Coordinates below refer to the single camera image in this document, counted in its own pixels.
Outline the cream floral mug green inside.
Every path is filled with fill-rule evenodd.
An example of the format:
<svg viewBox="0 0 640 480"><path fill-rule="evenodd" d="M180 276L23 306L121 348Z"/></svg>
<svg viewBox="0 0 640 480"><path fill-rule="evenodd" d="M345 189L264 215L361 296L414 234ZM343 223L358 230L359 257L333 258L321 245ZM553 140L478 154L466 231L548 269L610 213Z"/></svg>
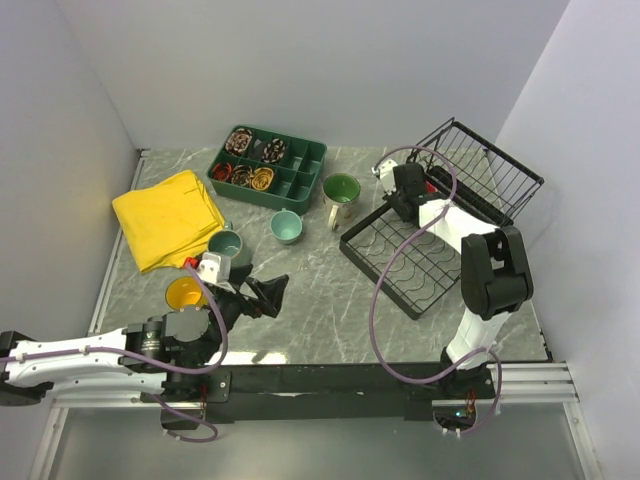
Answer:
<svg viewBox="0 0 640 480"><path fill-rule="evenodd" d="M324 180L322 190L328 213L327 226L331 231L355 219L361 193L361 185L355 177L347 173L332 174Z"/></svg>

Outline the teal glazed stoneware mug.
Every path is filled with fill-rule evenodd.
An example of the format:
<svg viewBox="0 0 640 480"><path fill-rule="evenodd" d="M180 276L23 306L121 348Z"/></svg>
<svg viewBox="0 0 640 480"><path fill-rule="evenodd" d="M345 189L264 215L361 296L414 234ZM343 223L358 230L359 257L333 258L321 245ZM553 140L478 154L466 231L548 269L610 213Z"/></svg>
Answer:
<svg viewBox="0 0 640 480"><path fill-rule="evenodd" d="M207 251L230 258L231 267L244 267L252 262L252 252L231 222L226 222L208 241Z"/></svg>

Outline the mint green teacup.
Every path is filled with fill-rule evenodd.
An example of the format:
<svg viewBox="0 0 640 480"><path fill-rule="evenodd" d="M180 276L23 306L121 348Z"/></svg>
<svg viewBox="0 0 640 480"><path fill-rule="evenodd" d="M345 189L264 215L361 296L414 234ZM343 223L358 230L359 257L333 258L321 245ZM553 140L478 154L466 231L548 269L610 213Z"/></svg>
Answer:
<svg viewBox="0 0 640 480"><path fill-rule="evenodd" d="M284 245L290 245L300 238L303 224L301 218L295 212L282 209L271 218L270 229L279 242Z"/></svg>

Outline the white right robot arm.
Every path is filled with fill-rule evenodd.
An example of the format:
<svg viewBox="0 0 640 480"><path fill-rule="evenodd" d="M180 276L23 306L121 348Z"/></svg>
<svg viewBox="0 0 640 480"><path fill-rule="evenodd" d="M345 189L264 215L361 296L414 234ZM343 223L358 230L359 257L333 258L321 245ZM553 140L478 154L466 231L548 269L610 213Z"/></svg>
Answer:
<svg viewBox="0 0 640 480"><path fill-rule="evenodd" d="M382 162L376 176L387 202L417 231L394 251L399 257L425 233L444 241L460 257L460 291L465 305L457 331L444 348L442 370L411 378L383 362L396 379L460 398L491 357L491 347L509 317L531 299L534 285L520 231L491 203L444 167L416 162Z"/></svg>

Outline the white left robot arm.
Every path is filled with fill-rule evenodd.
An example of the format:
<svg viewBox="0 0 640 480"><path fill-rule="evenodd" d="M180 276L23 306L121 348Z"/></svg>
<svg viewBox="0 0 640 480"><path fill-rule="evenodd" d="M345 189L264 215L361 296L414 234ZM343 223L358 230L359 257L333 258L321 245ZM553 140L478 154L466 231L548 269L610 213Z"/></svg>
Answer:
<svg viewBox="0 0 640 480"><path fill-rule="evenodd" d="M275 318L289 283L286 274L261 282L251 266L205 282L194 259L185 270L207 300L108 333L57 342L16 331L1 335L1 403L39 404L48 393L132 391L186 402L221 367L229 333L242 316Z"/></svg>

